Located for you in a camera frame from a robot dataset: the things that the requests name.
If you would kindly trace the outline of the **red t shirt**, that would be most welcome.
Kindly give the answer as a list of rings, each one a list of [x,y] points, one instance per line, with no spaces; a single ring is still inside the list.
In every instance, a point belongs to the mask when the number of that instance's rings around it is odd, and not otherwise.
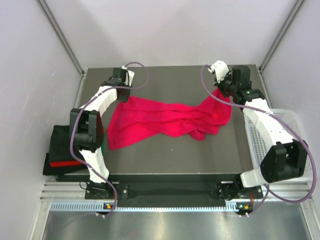
[[[198,106],[129,97],[117,105],[108,125],[109,149],[128,147],[158,134],[172,138],[190,135],[196,141],[217,135],[220,127],[230,121],[232,108],[222,103],[231,101],[218,89],[212,95]]]

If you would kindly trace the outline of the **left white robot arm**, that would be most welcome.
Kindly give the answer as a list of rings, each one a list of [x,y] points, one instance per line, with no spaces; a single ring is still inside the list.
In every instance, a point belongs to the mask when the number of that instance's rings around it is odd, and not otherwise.
[[[89,170],[86,199],[112,199],[114,187],[103,157],[104,127],[102,115],[115,101],[126,102],[130,96],[134,72],[126,66],[114,68],[94,96],[80,108],[70,111],[69,149],[72,157]]]

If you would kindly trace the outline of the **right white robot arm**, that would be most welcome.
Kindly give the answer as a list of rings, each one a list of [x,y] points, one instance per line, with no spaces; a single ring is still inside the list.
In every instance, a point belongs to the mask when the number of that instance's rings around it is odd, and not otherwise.
[[[304,174],[307,151],[281,124],[271,117],[273,113],[265,96],[252,88],[251,70],[246,65],[231,69],[223,61],[211,65],[215,74],[214,85],[224,97],[232,97],[243,114],[248,117],[262,137],[267,153],[259,167],[235,177],[233,192],[245,198],[253,187],[299,178]]]

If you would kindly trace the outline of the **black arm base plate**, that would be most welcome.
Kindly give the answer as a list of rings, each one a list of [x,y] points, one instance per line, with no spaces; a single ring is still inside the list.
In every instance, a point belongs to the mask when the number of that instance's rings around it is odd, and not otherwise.
[[[118,207],[222,207],[227,201],[251,203],[262,188],[238,190],[234,173],[113,174]]]

